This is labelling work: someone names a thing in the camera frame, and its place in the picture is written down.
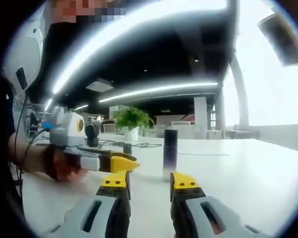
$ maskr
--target green plant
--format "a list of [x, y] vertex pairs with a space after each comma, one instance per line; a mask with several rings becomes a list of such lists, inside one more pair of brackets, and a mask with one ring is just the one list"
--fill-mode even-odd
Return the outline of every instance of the green plant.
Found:
[[137, 126], [151, 127], [154, 124], [148, 113], [145, 113], [135, 107], [129, 107], [127, 109], [117, 111], [114, 113], [113, 117], [116, 120], [117, 128], [127, 126], [129, 131]]

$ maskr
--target potted plant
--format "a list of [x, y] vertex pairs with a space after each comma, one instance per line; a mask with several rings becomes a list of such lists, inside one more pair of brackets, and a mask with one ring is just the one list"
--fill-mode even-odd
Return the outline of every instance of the potted plant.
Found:
[[148, 113], [135, 107], [129, 107], [114, 113], [113, 118], [116, 120], [116, 127], [124, 130], [127, 141], [138, 140], [139, 128], [149, 127], [154, 124]]

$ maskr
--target table surface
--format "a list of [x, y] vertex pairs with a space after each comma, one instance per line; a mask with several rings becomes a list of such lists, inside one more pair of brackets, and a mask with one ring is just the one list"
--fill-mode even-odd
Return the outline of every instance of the table surface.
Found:
[[[101, 139], [123, 141], [101, 134]], [[140, 137], [136, 143], [161, 143]], [[122, 151], [120, 147], [106, 147]], [[132, 215], [128, 237], [172, 238], [169, 183], [162, 181], [163, 147], [132, 148], [140, 167], [130, 175]], [[237, 212], [244, 224], [270, 235], [278, 232], [298, 207], [298, 151], [254, 140], [179, 140], [177, 171], [193, 176], [206, 195]], [[32, 229], [41, 234], [61, 224], [81, 198], [98, 190], [103, 172], [89, 172], [75, 183], [25, 174], [23, 206]]]

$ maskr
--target white flower pot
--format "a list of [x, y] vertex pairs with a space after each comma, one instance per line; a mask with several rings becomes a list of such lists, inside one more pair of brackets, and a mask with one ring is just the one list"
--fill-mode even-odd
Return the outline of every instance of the white flower pot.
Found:
[[135, 127], [132, 130], [125, 129], [125, 140], [126, 141], [135, 141], [138, 140], [139, 137], [139, 126]]

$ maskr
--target yellow ring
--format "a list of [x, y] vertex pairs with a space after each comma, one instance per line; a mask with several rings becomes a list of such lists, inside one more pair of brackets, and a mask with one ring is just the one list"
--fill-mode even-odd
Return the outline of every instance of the yellow ring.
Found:
[[83, 122], [82, 119], [80, 119], [80, 120], [78, 120], [78, 122], [77, 122], [77, 131], [78, 131], [78, 132], [81, 132], [81, 131], [83, 130], [83, 128], [84, 128], [84, 122]]

